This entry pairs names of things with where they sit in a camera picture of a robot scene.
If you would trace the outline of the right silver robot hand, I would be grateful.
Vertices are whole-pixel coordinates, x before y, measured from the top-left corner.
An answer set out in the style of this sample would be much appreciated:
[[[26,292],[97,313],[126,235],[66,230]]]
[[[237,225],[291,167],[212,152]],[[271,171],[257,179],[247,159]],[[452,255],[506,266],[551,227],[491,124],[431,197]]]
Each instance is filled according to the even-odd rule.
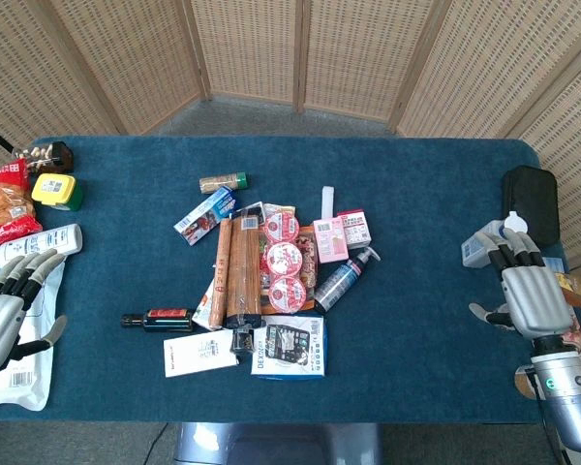
[[[485,323],[514,330],[528,340],[564,334],[571,317],[555,273],[526,233],[506,228],[504,234],[476,232],[474,238],[497,271],[505,304],[489,312],[472,303],[470,310]]]

